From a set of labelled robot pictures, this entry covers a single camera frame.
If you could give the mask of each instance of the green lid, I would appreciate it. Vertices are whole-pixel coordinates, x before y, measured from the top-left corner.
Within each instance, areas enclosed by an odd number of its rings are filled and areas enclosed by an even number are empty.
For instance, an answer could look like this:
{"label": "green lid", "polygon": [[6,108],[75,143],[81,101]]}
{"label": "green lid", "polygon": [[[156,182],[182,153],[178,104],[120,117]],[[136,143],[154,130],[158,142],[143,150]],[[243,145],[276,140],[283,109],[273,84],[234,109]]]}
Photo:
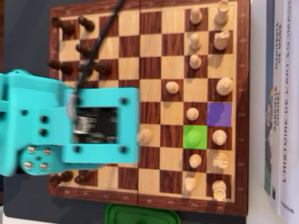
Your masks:
{"label": "green lid", "polygon": [[105,224],[180,224],[176,212],[148,209],[121,204],[109,204],[105,211]]}

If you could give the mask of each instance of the pawn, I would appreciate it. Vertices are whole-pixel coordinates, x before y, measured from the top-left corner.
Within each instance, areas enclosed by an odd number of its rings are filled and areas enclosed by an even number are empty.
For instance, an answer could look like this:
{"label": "pawn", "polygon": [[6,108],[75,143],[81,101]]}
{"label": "pawn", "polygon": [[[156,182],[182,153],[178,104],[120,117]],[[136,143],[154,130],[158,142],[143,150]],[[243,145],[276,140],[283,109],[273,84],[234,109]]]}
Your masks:
{"label": "pawn", "polygon": [[192,50],[198,50],[200,48],[200,40],[198,34],[192,34],[190,37],[190,48]]}
{"label": "pawn", "polygon": [[176,82],[168,82],[166,83],[166,89],[171,94],[176,94],[179,90],[179,86]]}
{"label": "pawn", "polygon": [[221,96],[227,96],[233,90],[233,81],[230,78],[222,78],[216,85],[216,91]]}
{"label": "pawn", "polygon": [[221,33],[216,33],[214,36],[214,47],[217,50],[225,50],[225,48],[228,46],[228,41],[230,38],[230,32],[225,30]]}
{"label": "pawn", "polygon": [[67,21],[62,21],[58,17],[53,17],[51,20],[52,26],[55,28],[61,28],[67,35],[72,35],[75,32],[75,26]]}
{"label": "pawn", "polygon": [[192,8],[190,12],[190,22],[194,25],[197,25],[200,23],[202,19],[202,14],[199,8]]}
{"label": "pawn", "polygon": [[199,69],[199,67],[201,66],[201,58],[197,55],[191,55],[189,65],[194,70]]}
{"label": "pawn", "polygon": [[218,3],[218,12],[215,16],[215,22],[219,25],[224,25],[228,21],[229,2],[221,0]]}
{"label": "pawn", "polygon": [[78,18],[78,23],[82,25],[88,32],[94,31],[94,22],[88,20],[87,18],[80,16]]}

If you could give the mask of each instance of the dark chess piece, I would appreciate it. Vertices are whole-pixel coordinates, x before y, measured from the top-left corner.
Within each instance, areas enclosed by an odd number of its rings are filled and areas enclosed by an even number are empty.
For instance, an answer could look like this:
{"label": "dark chess piece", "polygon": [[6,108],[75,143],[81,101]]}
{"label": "dark chess piece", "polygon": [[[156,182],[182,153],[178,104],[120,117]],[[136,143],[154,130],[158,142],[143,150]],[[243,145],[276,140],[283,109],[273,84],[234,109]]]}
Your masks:
{"label": "dark chess piece", "polygon": [[62,21],[58,17],[53,17],[51,20],[52,26],[55,28],[61,28],[67,35],[72,35],[75,32],[75,25],[68,21]]}
{"label": "dark chess piece", "polygon": [[76,51],[81,53],[84,57],[89,57],[91,49],[88,46],[83,46],[81,44],[76,45]]}
{"label": "dark chess piece", "polygon": [[54,175],[49,179],[50,184],[53,187],[56,187],[57,185],[59,185],[62,181],[62,178],[59,175]]}
{"label": "dark chess piece", "polygon": [[93,68],[100,73],[101,75],[107,76],[110,74],[110,64],[108,62],[99,61],[98,63],[95,63]]}
{"label": "dark chess piece", "polygon": [[85,27],[85,29],[88,31],[88,32],[92,32],[94,30],[94,22],[86,19],[85,17],[83,16],[80,16],[78,18],[78,23],[80,25],[82,25],[83,27]]}

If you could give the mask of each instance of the dark pawn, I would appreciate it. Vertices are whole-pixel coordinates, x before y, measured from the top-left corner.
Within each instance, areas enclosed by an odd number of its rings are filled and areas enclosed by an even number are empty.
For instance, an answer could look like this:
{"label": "dark pawn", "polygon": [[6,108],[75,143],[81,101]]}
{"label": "dark pawn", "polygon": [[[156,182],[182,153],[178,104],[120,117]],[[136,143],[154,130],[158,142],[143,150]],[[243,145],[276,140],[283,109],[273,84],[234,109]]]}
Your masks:
{"label": "dark pawn", "polygon": [[91,49],[88,46],[82,46],[81,44],[77,44],[76,51],[81,53],[84,57],[89,57]]}
{"label": "dark pawn", "polygon": [[61,181],[63,182],[69,182],[73,179],[73,172],[71,171],[65,171],[61,175]]}
{"label": "dark pawn", "polygon": [[83,16],[78,18],[78,23],[85,27],[88,32],[92,32],[94,30],[94,23]]}
{"label": "dark pawn", "polygon": [[61,28],[67,35],[72,35],[75,32],[75,26],[73,24],[67,21],[62,21],[58,17],[53,17],[51,23],[55,28]]}
{"label": "dark pawn", "polygon": [[61,177],[58,175],[54,175],[50,178],[49,182],[53,187],[56,187],[57,185],[59,185],[61,183]]}
{"label": "dark pawn", "polygon": [[101,75],[107,76],[110,74],[110,65],[108,62],[100,61],[98,63],[95,63],[93,68],[100,73]]}

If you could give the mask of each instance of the chess piece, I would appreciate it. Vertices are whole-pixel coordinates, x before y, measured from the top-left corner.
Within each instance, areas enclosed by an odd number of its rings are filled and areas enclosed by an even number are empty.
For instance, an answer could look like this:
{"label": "chess piece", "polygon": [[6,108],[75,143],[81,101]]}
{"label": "chess piece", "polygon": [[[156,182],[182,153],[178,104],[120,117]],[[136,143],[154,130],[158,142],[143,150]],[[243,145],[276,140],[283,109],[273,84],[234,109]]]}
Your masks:
{"label": "chess piece", "polygon": [[213,157],[213,166],[226,169],[228,167],[227,156],[224,153],[216,153]]}
{"label": "chess piece", "polygon": [[75,26],[68,21],[62,21],[58,17],[53,17],[51,20],[52,26],[61,28],[66,35],[72,35],[75,32]]}
{"label": "chess piece", "polygon": [[193,177],[187,177],[184,180],[184,185],[185,185],[186,191],[189,191],[189,192],[193,191],[193,189],[196,186],[196,180],[195,180],[195,178],[193,178]]}
{"label": "chess piece", "polygon": [[230,78],[222,78],[216,85],[216,91],[221,96],[227,96],[233,90],[233,81]]}
{"label": "chess piece", "polygon": [[165,85],[167,91],[171,94],[176,94],[179,90],[179,86],[176,82],[168,82]]}
{"label": "chess piece", "polygon": [[54,175],[49,179],[49,183],[53,186],[56,187],[61,183],[62,179],[59,175]]}
{"label": "chess piece", "polygon": [[81,44],[76,45],[76,51],[81,53],[84,57],[89,57],[91,49],[88,46],[83,46]]}
{"label": "chess piece", "polygon": [[78,23],[82,25],[88,32],[94,31],[94,22],[88,20],[87,18],[80,16],[78,18]]}
{"label": "chess piece", "polygon": [[196,169],[201,164],[201,156],[198,154],[193,154],[189,158],[190,167]]}
{"label": "chess piece", "polygon": [[201,134],[197,130],[191,130],[188,132],[186,136],[186,145],[189,148],[194,148],[196,147],[201,139]]}
{"label": "chess piece", "polygon": [[193,50],[198,50],[200,48],[200,40],[198,34],[192,34],[190,37],[190,48]]}
{"label": "chess piece", "polygon": [[226,198],[226,184],[223,181],[215,181],[212,185],[214,198],[217,201],[223,201]]}
{"label": "chess piece", "polygon": [[142,144],[148,144],[151,141],[152,134],[147,128],[142,129],[138,134],[138,141]]}
{"label": "chess piece", "polygon": [[105,61],[99,61],[94,64],[93,68],[100,73],[100,75],[107,76],[110,74],[111,69],[110,69],[110,64]]}
{"label": "chess piece", "polygon": [[215,22],[219,25],[224,25],[228,21],[229,2],[227,0],[221,0],[218,3],[217,9]]}
{"label": "chess piece", "polygon": [[200,23],[202,19],[202,14],[199,8],[192,8],[190,12],[190,22],[194,25],[197,25]]}
{"label": "chess piece", "polygon": [[218,146],[222,146],[226,142],[226,139],[227,135],[223,130],[216,130],[212,135],[213,142]]}
{"label": "chess piece", "polygon": [[194,70],[198,69],[201,66],[201,58],[197,55],[191,55],[189,65]]}
{"label": "chess piece", "polygon": [[199,112],[194,107],[189,108],[186,112],[186,117],[188,118],[188,120],[196,120],[198,116],[199,116]]}
{"label": "chess piece", "polygon": [[214,47],[217,50],[225,50],[225,48],[228,46],[229,38],[230,32],[227,30],[216,33],[214,36]]}

